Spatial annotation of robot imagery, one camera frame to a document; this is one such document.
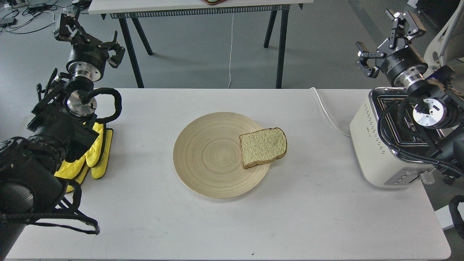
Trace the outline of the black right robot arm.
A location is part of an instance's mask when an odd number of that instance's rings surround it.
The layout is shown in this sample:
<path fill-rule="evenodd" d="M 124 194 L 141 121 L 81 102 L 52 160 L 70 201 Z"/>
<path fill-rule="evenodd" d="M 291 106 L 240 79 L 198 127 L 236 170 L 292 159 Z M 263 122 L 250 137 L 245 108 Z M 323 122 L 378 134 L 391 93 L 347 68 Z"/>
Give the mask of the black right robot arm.
<path fill-rule="evenodd" d="M 434 170 L 451 185 L 463 176 L 463 95 L 451 86 L 454 70 L 426 62 L 413 48 L 426 33 L 414 13 L 386 14 L 392 28 L 376 51 L 356 43 L 358 68 L 390 83 L 372 89 L 350 123 L 358 164 L 379 188 L 431 184 Z"/>

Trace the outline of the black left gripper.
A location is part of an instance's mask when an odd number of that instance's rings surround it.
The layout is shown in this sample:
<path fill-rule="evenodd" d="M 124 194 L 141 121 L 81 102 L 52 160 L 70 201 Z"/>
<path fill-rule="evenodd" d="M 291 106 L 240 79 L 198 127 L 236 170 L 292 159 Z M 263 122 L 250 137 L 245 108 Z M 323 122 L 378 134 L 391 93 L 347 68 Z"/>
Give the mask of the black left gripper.
<path fill-rule="evenodd" d="M 90 80 L 101 80 L 104 75 L 106 62 L 112 68 L 118 68 L 125 54 L 125 48 L 117 40 L 118 32 L 109 42 L 101 42 L 97 47 L 95 37 L 86 32 L 78 19 L 80 10 L 62 13 L 54 38 L 58 41 L 71 43 L 71 52 L 67 63 L 67 71 L 71 76 L 84 76 Z"/>

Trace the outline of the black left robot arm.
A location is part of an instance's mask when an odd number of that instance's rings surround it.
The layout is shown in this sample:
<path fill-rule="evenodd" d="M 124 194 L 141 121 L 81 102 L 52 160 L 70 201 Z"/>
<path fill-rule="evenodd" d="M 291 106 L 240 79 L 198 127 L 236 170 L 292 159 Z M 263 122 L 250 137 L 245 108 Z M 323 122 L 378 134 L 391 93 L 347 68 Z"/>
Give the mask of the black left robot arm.
<path fill-rule="evenodd" d="M 62 174 L 68 164 L 107 159 L 111 129 L 106 124 L 122 111 L 122 98 L 113 88 L 94 88 L 105 65 L 117 68 L 125 48 L 103 42 L 80 25 L 80 11 L 62 13 L 54 36 L 71 43 L 66 72 L 55 69 L 45 86 L 37 85 L 39 102 L 28 124 L 32 135 L 1 143 L 1 260 L 5 260 L 25 226 L 60 227 L 42 219 L 80 221 L 92 230 L 63 228 L 97 235 L 98 222 L 79 211 L 82 190 L 78 179 Z"/>

